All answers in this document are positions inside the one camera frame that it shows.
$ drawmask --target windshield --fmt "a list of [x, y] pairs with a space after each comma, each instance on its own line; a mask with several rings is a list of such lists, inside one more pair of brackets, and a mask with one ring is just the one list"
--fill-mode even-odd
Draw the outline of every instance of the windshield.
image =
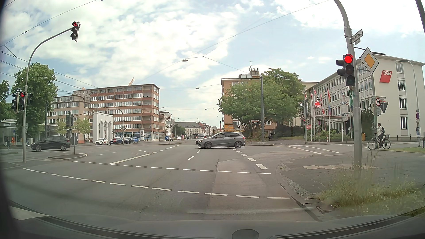
[[422, 3], [6, 0], [7, 201], [82, 224], [422, 215]]

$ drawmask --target crane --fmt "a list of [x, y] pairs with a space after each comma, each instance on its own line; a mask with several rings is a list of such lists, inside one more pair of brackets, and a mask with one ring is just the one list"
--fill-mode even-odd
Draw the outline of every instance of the crane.
[[130, 83], [128, 83], [128, 85], [131, 85], [134, 82], [134, 77], [133, 79], [131, 79]]

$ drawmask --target street name sign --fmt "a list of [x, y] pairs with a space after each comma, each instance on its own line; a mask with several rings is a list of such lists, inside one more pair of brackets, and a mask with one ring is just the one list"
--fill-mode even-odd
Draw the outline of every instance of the street name sign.
[[356, 34], [351, 38], [351, 42], [357, 45], [360, 42], [360, 38], [363, 36], [363, 29], [360, 29]]
[[366, 48], [366, 50], [363, 52], [362, 56], [360, 56], [360, 60], [365, 65], [366, 70], [369, 71], [369, 73], [373, 74], [376, 67], [378, 66], [379, 62], [375, 58], [375, 56], [372, 54], [371, 50]]

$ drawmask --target traffic light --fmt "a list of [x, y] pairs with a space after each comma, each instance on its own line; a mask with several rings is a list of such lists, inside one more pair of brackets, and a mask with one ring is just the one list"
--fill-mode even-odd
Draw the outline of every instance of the traffic light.
[[18, 99], [19, 99], [19, 95], [17, 93], [13, 93], [13, 100], [12, 100], [12, 110], [13, 111], [18, 111]]
[[72, 25], [74, 26], [71, 31], [71, 39], [77, 42], [78, 39], [78, 30], [79, 30], [79, 22], [73, 22]]
[[354, 76], [354, 58], [351, 54], [343, 55], [343, 60], [337, 60], [337, 65], [342, 66], [342, 69], [338, 69], [337, 74], [343, 76], [346, 79], [346, 86], [355, 86], [356, 77]]
[[24, 105], [25, 105], [25, 93], [21, 91], [19, 93], [18, 111], [24, 111]]
[[31, 105], [34, 102], [34, 99], [32, 98], [33, 94], [29, 93], [27, 95], [27, 105]]

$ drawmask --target street lamp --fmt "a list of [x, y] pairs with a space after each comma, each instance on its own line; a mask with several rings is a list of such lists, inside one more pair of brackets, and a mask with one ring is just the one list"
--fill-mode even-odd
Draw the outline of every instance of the street lamp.
[[[402, 63], [402, 62], [409, 62], [410, 65], [412, 66], [412, 70], [413, 70], [413, 79], [415, 81], [415, 91], [416, 91], [416, 112], [419, 113], [419, 101], [418, 101], [418, 87], [416, 86], [416, 75], [415, 75], [415, 68], [413, 68], [413, 64], [412, 62], [408, 61], [408, 60], [396, 60], [397, 63]], [[418, 146], [421, 146], [421, 142], [420, 142], [421, 138], [420, 135], [418, 137]]]

